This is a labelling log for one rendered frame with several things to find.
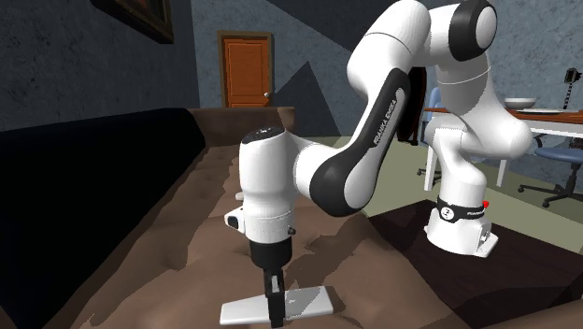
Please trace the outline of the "white flat tablet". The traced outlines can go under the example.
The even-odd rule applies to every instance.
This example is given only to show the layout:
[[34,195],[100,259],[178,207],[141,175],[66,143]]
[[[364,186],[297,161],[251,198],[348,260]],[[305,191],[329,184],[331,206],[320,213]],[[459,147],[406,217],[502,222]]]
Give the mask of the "white flat tablet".
[[[330,315],[334,306],[325,286],[285,292],[285,319]],[[221,306],[220,325],[269,323],[268,302],[264,295],[225,303]]]

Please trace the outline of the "wooden table with white legs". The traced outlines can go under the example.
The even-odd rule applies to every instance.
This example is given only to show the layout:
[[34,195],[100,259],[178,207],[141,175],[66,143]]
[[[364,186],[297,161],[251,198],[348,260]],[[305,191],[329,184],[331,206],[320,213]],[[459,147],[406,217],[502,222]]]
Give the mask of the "wooden table with white legs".
[[583,138],[583,111],[524,114],[505,109],[494,91],[490,71],[453,82],[445,82],[441,70],[436,76],[445,109],[424,129],[430,147],[429,173],[435,160],[444,170],[452,164],[444,156],[447,150],[461,157],[509,161],[526,152],[533,132]]

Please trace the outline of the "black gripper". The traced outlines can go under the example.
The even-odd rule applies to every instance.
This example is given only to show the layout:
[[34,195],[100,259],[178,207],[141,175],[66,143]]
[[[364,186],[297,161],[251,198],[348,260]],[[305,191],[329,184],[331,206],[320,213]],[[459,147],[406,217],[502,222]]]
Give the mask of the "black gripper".
[[264,296],[267,298],[272,329],[281,328],[286,317],[283,272],[279,271],[292,258],[292,239],[276,243],[249,242],[251,261],[263,270]]

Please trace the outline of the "dark framed wall picture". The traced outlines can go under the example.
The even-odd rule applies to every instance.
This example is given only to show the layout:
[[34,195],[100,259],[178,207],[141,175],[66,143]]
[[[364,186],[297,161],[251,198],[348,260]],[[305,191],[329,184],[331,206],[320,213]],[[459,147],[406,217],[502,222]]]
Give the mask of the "dark framed wall picture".
[[170,0],[90,0],[101,11],[160,44],[173,44]]

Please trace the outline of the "dark robot stand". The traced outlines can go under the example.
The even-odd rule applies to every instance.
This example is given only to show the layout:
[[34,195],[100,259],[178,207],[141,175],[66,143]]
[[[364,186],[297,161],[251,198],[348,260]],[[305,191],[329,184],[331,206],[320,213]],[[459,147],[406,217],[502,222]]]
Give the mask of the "dark robot stand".
[[424,226],[435,202],[422,200],[369,218],[434,293],[472,329],[576,301],[583,295],[583,255],[494,224],[486,258],[440,250]]

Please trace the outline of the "orange wooden door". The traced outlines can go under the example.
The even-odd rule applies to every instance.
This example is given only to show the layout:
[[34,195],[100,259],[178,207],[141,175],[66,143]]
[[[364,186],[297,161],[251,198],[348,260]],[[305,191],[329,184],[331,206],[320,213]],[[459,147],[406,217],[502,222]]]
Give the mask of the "orange wooden door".
[[271,32],[218,30],[220,94],[224,107],[270,107],[275,75]]

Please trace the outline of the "blue office chair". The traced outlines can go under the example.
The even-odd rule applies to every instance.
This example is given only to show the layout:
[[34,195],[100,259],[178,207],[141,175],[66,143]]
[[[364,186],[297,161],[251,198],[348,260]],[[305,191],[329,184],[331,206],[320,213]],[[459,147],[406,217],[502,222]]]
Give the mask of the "blue office chair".
[[565,163],[569,163],[571,165],[571,174],[566,182],[565,187],[562,187],[559,184],[556,184],[553,190],[544,189],[540,187],[534,187],[529,185],[520,184],[518,187],[518,192],[523,193],[525,189],[543,192],[543,193],[550,193],[551,196],[546,198],[543,203],[542,207],[549,207],[549,204],[552,201],[557,201],[561,199],[574,199],[580,202],[583,202],[583,193],[576,193],[575,186],[577,180],[577,172],[583,165],[583,150],[581,149],[561,149],[561,148],[545,148],[543,146],[543,142],[541,138],[544,134],[538,134],[534,137],[537,143],[537,148],[534,150],[534,153],[538,156],[548,158],[555,161],[561,161]]

